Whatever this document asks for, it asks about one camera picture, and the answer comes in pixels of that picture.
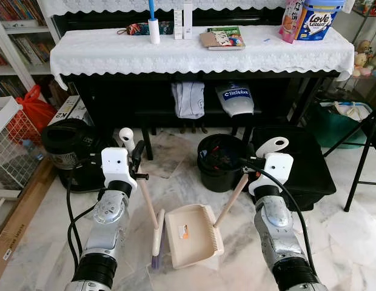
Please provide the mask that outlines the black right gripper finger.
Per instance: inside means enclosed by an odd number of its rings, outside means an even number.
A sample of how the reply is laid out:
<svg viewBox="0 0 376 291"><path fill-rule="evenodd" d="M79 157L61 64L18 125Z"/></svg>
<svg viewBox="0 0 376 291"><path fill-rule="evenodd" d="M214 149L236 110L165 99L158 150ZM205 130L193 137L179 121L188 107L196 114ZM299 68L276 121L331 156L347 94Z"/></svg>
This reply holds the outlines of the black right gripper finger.
<svg viewBox="0 0 376 291"><path fill-rule="evenodd" d="M213 150L207 153L207 167L213 171L236 171L241 168L241 156L230 150Z"/></svg>

